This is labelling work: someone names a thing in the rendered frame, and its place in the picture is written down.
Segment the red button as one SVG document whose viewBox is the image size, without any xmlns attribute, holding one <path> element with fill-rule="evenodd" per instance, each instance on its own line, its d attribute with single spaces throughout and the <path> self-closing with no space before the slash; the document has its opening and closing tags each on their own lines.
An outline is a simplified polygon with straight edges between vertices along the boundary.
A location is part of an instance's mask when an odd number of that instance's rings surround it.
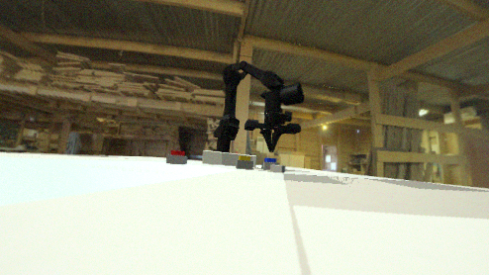
<svg viewBox="0 0 489 275">
<path fill-rule="evenodd" d="M 184 156 L 185 152 L 184 151 L 171 151 L 171 155 L 168 155 L 166 157 L 166 162 L 165 163 L 172 163 L 172 164 L 183 164 L 187 165 L 187 158 L 188 156 Z"/>
</svg>

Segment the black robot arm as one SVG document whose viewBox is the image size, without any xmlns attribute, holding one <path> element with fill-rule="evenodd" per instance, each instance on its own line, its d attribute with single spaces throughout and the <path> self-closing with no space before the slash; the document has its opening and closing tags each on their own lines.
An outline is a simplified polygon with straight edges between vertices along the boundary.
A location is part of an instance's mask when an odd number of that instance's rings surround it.
<svg viewBox="0 0 489 275">
<path fill-rule="evenodd" d="M 238 70 L 244 72 L 240 73 Z M 214 151 L 230 153 L 231 140 L 235 140 L 240 128 L 240 120 L 236 119 L 235 116 L 237 87 L 247 74 L 258 79 L 270 90 L 270 92 L 264 91 L 260 94 L 265 99 L 265 106 L 281 106 L 281 102 L 286 106 L 304 102 L 304 93 L 300 82 L 284 86 L 284 81 L 274 71 L 262 70 L 246 61 L 229 65 L 223 70 L 223 80 L 226 85 L 225 108 L 224 116 L 213 132 L 214 138 L 218 138 L 217 148 Z M 285 125 L 285 122 L 291 122 L 292 112 L 285 111 L 283 113 L 281 110 L 276 112 L 273 111 L 273 108 L 268 109 L 265 121 L 281 125 Z"/>
</svg>

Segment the blue button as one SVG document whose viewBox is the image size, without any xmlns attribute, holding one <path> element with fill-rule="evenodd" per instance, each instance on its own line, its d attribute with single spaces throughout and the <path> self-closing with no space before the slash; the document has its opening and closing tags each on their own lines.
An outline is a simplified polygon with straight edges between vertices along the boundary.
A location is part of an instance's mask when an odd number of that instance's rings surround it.
<svg viewBox="0 0 489 275">
<path fill-rule="evenodd" d="M 264 162 L 261 161 L 261 169 L 270 170 L 270 165 L 280 165 L 276 160 L 277 158 L 264 158 Z"/>
</svg>

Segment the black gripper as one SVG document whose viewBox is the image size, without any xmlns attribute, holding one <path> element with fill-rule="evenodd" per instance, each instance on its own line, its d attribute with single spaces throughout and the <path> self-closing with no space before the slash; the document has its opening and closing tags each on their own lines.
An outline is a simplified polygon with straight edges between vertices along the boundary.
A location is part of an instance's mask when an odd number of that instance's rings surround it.
<svg viewBox="0 0 489 275">
<path fill-rule="evenodd" d="M 297 133 L 301 132 L 301 127 L 299 124 L 293 124 L 293 123 L 290 123 L 286 126 L 283 126 L 279 123 L 270 123 L 269 121 L 266 122 L 265 117 L 266 117 L 266 114 L 268 112 L 268 109 L 270 109 L 270 108 L 273 108 L 273 111 L 278 112 L 279 109 L 281 109 L 281 106 L 278 106 L 278 105 L 265 106 L 264 123 L 262 124 L 258 120 L 248 119 L 244 124 L 244 129 L 246 131 L 253 131 L 254 129 L 261 129 L 261 131 L 259 133 L 263 135 L 269 152 L 273 152 L 281 135 L 283 135 L 285 133 L 286 134 L 292 134 L 292 135 L 297 134 Z M 272 142 L 271 142 L 272 130 L 274 130 L 274 133 L 272 134 Z"/>
</svg>

